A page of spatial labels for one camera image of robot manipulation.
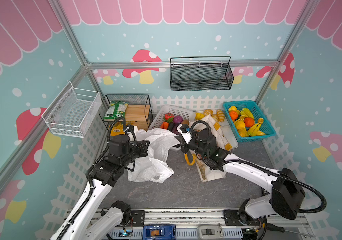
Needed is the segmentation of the white canvas tote bag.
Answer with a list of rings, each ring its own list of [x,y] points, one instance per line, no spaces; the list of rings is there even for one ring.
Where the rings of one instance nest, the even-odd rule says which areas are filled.
[[[187,155],[190,153],[193,160],[189,165],[196,165],[201,181],[209,182],[222,179],[226,176],[221,164],[225,157],[231,154],[232,145],[225,137],[221,125],[211,116],[205,116],[201,120],[183,124],[179,131],[181,133],[181,150]]]

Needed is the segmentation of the white plastic grocery bag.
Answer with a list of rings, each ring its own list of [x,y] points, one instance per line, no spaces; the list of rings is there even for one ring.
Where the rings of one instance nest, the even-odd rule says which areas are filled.
[[[164,129],[139,130],[135,128],[138,141],[149,141],[148,155],[135,160],[134,171],[128,171],[130,182],[154,182],[162,184],[174,174],[167,164],[171,147],[178,145],[176,134]]]

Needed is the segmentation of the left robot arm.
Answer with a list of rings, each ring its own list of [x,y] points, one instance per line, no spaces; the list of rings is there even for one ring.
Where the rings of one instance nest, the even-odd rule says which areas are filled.
[[[101,240],[115,227],[132,222],[130,205],[116,201],[94,224],[91,220],[99,205],[115,186],[125,170],[133,171],[139,157],[148,156],[149,141],[138,141],[135,127],[124,126],[124,134],[108,136],[106,150],[86,171],[88,181],[84,192],[52,240]]]

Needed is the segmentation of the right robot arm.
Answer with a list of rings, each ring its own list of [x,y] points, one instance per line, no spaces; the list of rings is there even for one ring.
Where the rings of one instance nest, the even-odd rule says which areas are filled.
[[[250,221],[279,215],[288,220],[295,220],[299,213],[315,214],[327,206],[324,195],[315,188],[300,182],[293,171],[283,168],[278,171],[246,161],[235,154],[218,147],[211,127],[204,121],[196,121],[189,126],[179,124],[176,139],[180,142],[183,153],[194,152],[210,170],[219,170],[242,177],[267,191],[257,199],[246,199],[238,209],[234,220],[247,226]],[[302,209],[305,190],[318,196],[321,203],[313,209]]]

